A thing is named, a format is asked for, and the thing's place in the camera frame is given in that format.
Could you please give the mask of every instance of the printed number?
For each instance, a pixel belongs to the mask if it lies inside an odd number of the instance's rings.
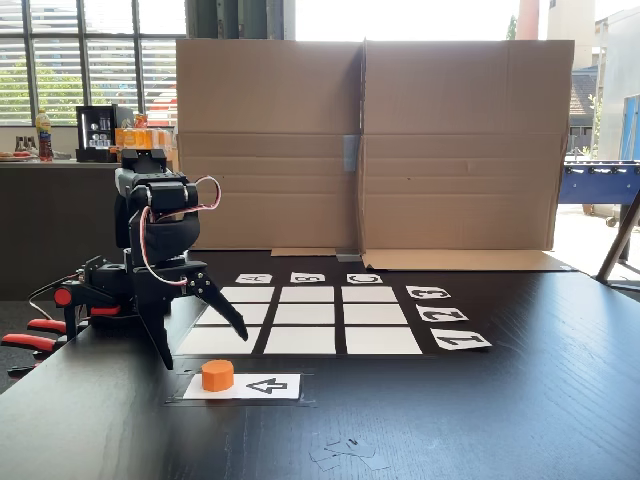
[[[416,305],[418,313],[423,320],[428,322],[456,322],[469,320],[457,308],[432,308]]]
[[[440,330],[431,329],[433,337],[440,348],[445,350],[464,350],[467,348],[490,347],[482,335],[476,332],[465,332],[461,330]]]
[[[407,287],[407,291],[413,298],[419,299],[451,297],[446,290],[439,287]]]
[[[459,344],[456,342],[480,342],[480,343],[484,343],[484,338],[478,337],[477,335],[474,335],[473,337],[469,337],[469,338],[451,338],[451,337],[437,337],[438,340],[442,340],[443,342],[448,343],[449,345],[455,345],[458,346]]]

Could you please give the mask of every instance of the orange block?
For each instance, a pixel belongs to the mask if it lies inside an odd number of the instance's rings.
[[[233,364],[228,360],[211,360],[202,366],[202,388],[221,392],[233,387]]]

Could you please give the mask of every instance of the tape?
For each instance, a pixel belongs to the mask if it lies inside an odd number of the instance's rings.
[[[345,172],[355,172],[358,162],[358,147],[360,145],[360,135],[342,136],[342,161]]]

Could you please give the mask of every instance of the cardboard wall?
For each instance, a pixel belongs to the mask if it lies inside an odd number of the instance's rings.
[[[179,40],[177,55],[183,171],[223,190],[195,247],[355,247],[362,45]]]
[[[549,250],[573,43],[366,42],[361,250]]]

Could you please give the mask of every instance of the dark tabletop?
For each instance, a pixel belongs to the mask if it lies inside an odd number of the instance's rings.
[[[293,271],[345,285],[347,273],[364,272],[335,257],[200,259],[220,285],[271,273],[279,288]],[[452,295],[446,306],[470,319],[455,328],[493,347],[236,358],[236,372],[304,373],[303,401],[208,404],[180,400],[206,359],[176,357],[168,372],[140,330],[90,328],[0,396],[0,478],[640,478],[640,305],[578,272],[382,278],[412,330],[415,307],[402,289],[439,286]],[[192,298],[174,302],[166,323],[173,351],[203,308]],[[365,439],[391,468],[372,472],[343,456],[322,472],[308,452],[333,435]]]

